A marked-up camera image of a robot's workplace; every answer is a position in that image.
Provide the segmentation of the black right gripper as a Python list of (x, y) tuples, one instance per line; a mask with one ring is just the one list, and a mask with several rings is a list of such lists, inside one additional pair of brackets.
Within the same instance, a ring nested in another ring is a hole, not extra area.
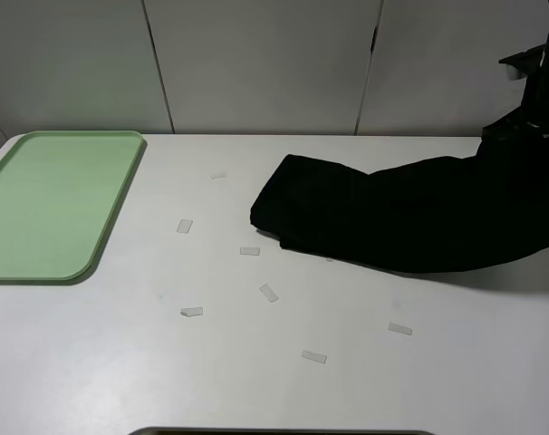
[(532, 138), (535, 129), (549, 135), (549, 32), (539, 66), (527, 79), (521, 108), (484, 127), (481, 140), (485, 143), (523, 141)]

